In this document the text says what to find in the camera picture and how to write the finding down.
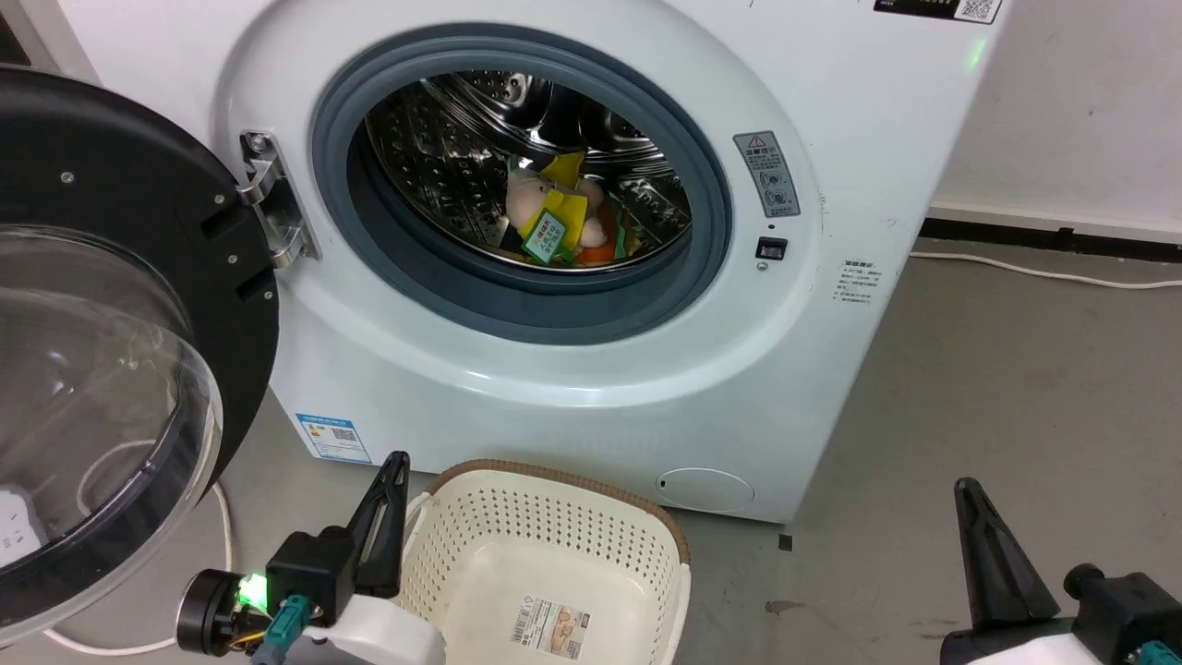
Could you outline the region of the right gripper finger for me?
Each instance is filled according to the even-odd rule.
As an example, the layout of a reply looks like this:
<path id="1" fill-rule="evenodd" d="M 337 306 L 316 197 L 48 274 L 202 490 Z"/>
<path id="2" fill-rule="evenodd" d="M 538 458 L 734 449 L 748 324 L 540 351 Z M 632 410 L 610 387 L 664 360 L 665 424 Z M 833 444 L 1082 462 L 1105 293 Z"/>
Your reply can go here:
<path id="1" fill-rule="evenodd" d="M 955 481 L 954 503 L 972 631 L 1009 630 L 1058 617 L 1059 604 L 980 481 Z"/>

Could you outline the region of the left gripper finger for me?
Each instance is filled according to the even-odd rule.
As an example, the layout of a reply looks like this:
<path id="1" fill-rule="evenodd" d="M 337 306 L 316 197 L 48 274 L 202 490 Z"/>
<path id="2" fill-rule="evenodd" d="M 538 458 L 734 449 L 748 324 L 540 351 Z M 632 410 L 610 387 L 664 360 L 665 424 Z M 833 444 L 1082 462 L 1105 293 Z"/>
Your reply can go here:
<path id="1" fill-rule="evenodd" d="M 409 454 L 392 452 L 368 493 L 368 593 L 377 598 L 400 592 L 409 472 Z"/>
<path id="2" fill-rule="evenodd" d="M 368 487 L 366 495 L 364 495 L 357 509 L 352 514 L 352 519 L 349 522 L 349 532 L 353 539 L 353 573 L 352 583 L 353 589 L 362 595 L 370 595 L 368 593 L 368 519 L 370 517 L 370 509 L 368 508 L 368 493 L 370 493 L 374 485 L 374 480 L 370 487 Z"/>

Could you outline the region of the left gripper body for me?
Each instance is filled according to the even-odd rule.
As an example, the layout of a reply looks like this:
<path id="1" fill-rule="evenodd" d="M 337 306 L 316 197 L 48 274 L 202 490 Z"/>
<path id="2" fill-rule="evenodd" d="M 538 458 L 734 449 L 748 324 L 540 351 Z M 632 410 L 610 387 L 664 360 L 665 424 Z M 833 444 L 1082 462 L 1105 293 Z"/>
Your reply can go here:
<path id="1" fill-rule="evenodd" d="M 261 576 L 199 572 L 177 607 L 177 647 L 249 664 L 443 664 L 431 622 L 353 589 L 353 555 L 348 527 L 330 526 L 288 535 Z"/>

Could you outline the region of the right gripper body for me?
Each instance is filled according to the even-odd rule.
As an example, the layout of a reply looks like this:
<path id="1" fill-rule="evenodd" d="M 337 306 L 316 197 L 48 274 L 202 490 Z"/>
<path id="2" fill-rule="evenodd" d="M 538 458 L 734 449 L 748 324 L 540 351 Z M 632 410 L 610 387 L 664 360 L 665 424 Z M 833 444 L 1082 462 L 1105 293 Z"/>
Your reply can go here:
<path id="1" fill-rule="evenodd" d="M 1108 576 L 1078 563 L 1064 578 L 1076 617 L 944 635 L 942 664 L 1178 664 L 1177 598 L 1135 572 Z"/>

